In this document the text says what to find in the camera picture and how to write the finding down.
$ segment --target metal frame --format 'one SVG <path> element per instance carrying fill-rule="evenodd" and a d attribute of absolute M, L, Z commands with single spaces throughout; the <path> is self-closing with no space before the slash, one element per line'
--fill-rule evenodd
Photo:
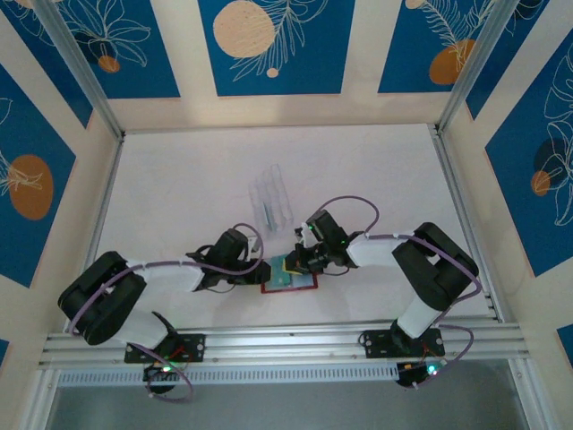
<path fill-rule="evenodd" d="M 433 127 L 430 127 L 430 130 L 470 251 L 480 265 L 482 281 L 486 288 L 485 295 L 491 308 L 491 314 L 484 318 L 449 318 L 447 321 L 454 321 L 475 332 L 475 344 L 465 359 L 507 359 L 513 364 L 511 370 L 519 388 L 519 397 L 532 428 L 558 428 L 537 426 L 537 423 L 549 419 L 547 417 L 550 417 L 553 423 L 555 420 L 552 418 L 547 400 L 542 393 L 540 394 L 540 380 L 537 373 L 528 367 L 525 381 L 531 383 L 520 383 L 519 375 L 525 372 L 516 364 L 531 361 L 525 339 L 519 325 L 508 322 L 509 311 L 496 292 L 495 281 L 488 271 L 488 262 L 475 233 L 475 225 L 471 221 L 471 208 L 464 198 L 464 187 L 459 182 L 455 161 L 450 157 L 447 143 L 435 133 Z M 120 157 L 121 145 L 118 147 L 114 168 L 110 172 L 99 211 L 97 221 L 99 227 L 94 229 L 94 238 L 90 243 L 89 259 L 93 259 L 97 252 L 101 227 L 107 214 Z M 365 358 L 363 348 L 357 343 L 360 333 L 364 330 L 388 329 L 389 324 L 390 322 L 361 322 L 268 328 L 206 328 L 181 330 L 181 332 L 201 332 L 207 335 L 204 363 L 193 366 L 197 367 L 197 372 L 202 372 L 201 374 L 211 372 L 213 367 L 227 369 L 230 366 L 241 369 L 249 366 L 265 366 L 268 369 L 277 369 L 281 366 L 299 368 L 318 366 L 324 369 L 334 365 L 356 369 L 371 364 L 372 361 L 379 361 Z M 466 334 L 458 331 L 444 330 L 443 338 L 448 358 L 453 358 L 467 342 Z M 137 372 L 141 371 L 140 365 L 124 364 L 123 357 L 124 346 L 119 343 L 107 342 L 94 348 L 88 346 L 81 338 L 72 338 L 63 333 L 50 334 L 39 363 L 38 372 L 41 376 L 37 377 L 36 381 L 37 397 L 36 400 L 31 400 L 29 419 L 22 421 L 21 430 L 45 428 L 55 395 L 53 389 L 62 374 L 68 378 L 76 378 L 74 381 L 78 381 L 78 384 L 87 385 L 87 380 L 82 379 L 81 375 L 93 374 L 91 369 L 94 368 L 100 369 L 99 372 L 103 373 L 105 378 L 112 379 L 114 374 L 129 379 L 134 369 L 137 369 Z M 379 362 L 386 366 L 398 361 L 406 360 L 385 359 Z M 33 421 L 30 421 L 30 416 L 35 417 Z"/>
<path fill-rule="evenodd" d="M 490 54 L 504 31 L 509 18 L 515 12 L 520 0 L 504 0 L 496 2 L 490 17 L 485 22 L 474 49 L 462 68 L 461 73 L 452 88 L 448 103 L 440 115 L 437 129 L 443 134 L 449 127 L 459 108 L 466 100 L 469 91 L 483 70 Z"/>
<path fill-rule="evenodd" d="M 60 12 L 57 11 L 54 2 L 50 0 L 30 1 L 34 13 L 54 42 L 58 54 L 72 72 L 73 78 L 78 82 L 93 108 L 100 114 L 109 132 L 118 140 L 122 139 L 124 132 L 107 102 L 106 93 L 99 85 L 96 75 L 68 30 Z"/>

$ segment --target orange circle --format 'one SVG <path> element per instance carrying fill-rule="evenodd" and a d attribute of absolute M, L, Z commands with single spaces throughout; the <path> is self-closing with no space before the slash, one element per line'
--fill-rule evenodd
<path fill-rule="evenodd" d="M 437 85 L 451 85 L 458 80 L 462 67 L 474 48 L 475 40 L 465 39 L 443 49 L 432 61 L 430 79 Z"/>
<path fill-rule="evenodd" d="M 531 178 L 531 189 L 540 197 L 546 195 L 551 186 L 552 180 L 547 172 L 539 170 L 535 172 L 534 177 Z"/>
<path fill-rule="evenodd" d="M 101 67 L 104 72 L 119 72 L 119 61 L 117 61 L 112 56 L 101 56 L 98 60 L 98 66 Z"/>
<path fill-rule="evenodd" d="M 13 182 L 10 200 L 18 213 L 32 221 L 44 218 L 54 197 L 54 179 L 46 162 L 35 155 L 21 155 L 8 169 L 8 178 Z"/>

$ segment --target robotic arm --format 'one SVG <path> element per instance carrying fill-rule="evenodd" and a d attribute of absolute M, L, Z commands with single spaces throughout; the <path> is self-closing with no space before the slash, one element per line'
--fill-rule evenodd
<path fill-rule="evenodd" d="M 412 236 L 371 236 L 362 231 L 348 235 L 327 211 L 321 210 L 295 233 L 299 243 L 285 259 L 287 271 L 320 274 L 333 262 L 348 269 L 397 264 L 405 273 L 416 297 L 392 323 L 389 336 L 384 335 L 384 349 L 394 355 L 382 357 L 420 357 L 424 336 L 430 331 L 439 334 L 429 327 L 456 303 L 478 273 L 474 261 L 429 222 Z M 59 297 L 58 306 L 90 345 L 121 340 L 148 350 L 141 356 L 143 363 L 154 363 L 154 357 L 187 362 L 182 351 L 190 340 L 183 339 L 160 314 L 135 308 L 136 303 L 154 294 L 209 289 L 221 280 L 233 285 L 267 282 L 270 266 L 250 259 L 257 245 L 262 253 L 262 243 L 254 243 L 230 228 L 216 244 L 202 246 L 175 262 L 132 262 L 108 252 Z M 436 254 L 439 258 L 431 260 Z"/>
<path fill-rule="evenodd" d="M 348 269 L 399 265 L 416 292 L 412 303 L 391 329 L 392 341 L 404 353 L 410 352 L 416 340 L 470 284 L 470 278 L 456 266 L 462 266 L 474 276 L 478 274 L 469 255 L 431 222 L 423 223 L 413 236 L 370 236 L 364 232 L 348 235 L 327 211 L 321 210 L 295 233 L 300 243 L 286 258 L 288 271 L 323 273 L 331 262 Z M 385 240 L 394 238 L 401 239 L 400 243 Z M 424 242 L 438 248 L 440 258 L 436 262 L 430 261 L 436 252 L 423 245 Z M 444 258 L 446 255 L 457 265 Z"/>
<path fill-rule="evenodd" d="M 170 356 L 181 347 L 175 329 L 161 315 L 134 308 L 137 301 L 154 294 L 208 289 L 221 280 L 234 285 L 268 281 L 270 266 L 259 262 L 253 268 L 257 262 L 247 261 L 251 251 L 249 239 L 230 228 L 216 244 L 202 246 L 178 262 L 146 265 L 127 261 L 114 251 L 108 252 L 64 291 L 58 299 L 58 306 L 72 321 L 76 314 L 81 314 L 76 328 L 90 345 L 115 339 L 156 350 L 162 357 Z M 139 269 L 118 279 L 86 307 L 102 284 L 130 267 Z"/>

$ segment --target beige circle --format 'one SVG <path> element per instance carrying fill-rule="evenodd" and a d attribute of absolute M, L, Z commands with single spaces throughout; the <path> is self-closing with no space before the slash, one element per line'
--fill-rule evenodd
<path fill-rule="evenodd" d="M 275 69 L 274 67 L 271 67 L 268 71 L 267 71 L 267 76 L 269 76 L 270 78 L 276 78 L 278 76 L 278 70 Z"/>
<path fill-rule="evenodd" d="M 218 13 L 213 22 L 215 40 L 225 54 L 248 58 L 262 54 L 275 40 L 275 26 L 256 3 L 237 0 Z"/>
<path fill-rule="evenodd" d="M 425 0 L 405 0 L 404 3 L 408 9 L 417 9 L 425 3 Z"/>
<path fill-rule="evenodd" d="M 61 2 L 62 0 L 52 0 L 52 3 L 58 3 Z M 14 0 L 14 2 L 16 2 L 17 4 L 19 4 L 20 6 L 24 6 L 27 9 L 31 9 L 32 8 L 32 3 L 30 0 Z"/>

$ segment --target black mounting bracket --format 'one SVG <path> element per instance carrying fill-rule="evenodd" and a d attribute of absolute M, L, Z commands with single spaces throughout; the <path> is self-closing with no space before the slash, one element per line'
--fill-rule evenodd
<path fill-rule="evenodd" d="M 439 329 L 428 329 L 418 339 L 411 340 L 409 350 L 392 339 L 390 329 L 364 331 L 358 341 L 364 347 L 366 358 L 422 358 L 426 349 L 436 357 L 446 354 Z"/>
<path fill-rule="evenodd" d="M 205 356 L 204 334 L 178 334 L 179 347 L 165 360 L 170 363 L 202 363 Z M 157 360 L 137 348 L 128 345 L 125 348 L 124 362 L 127 364 L 153 364 Z"/>

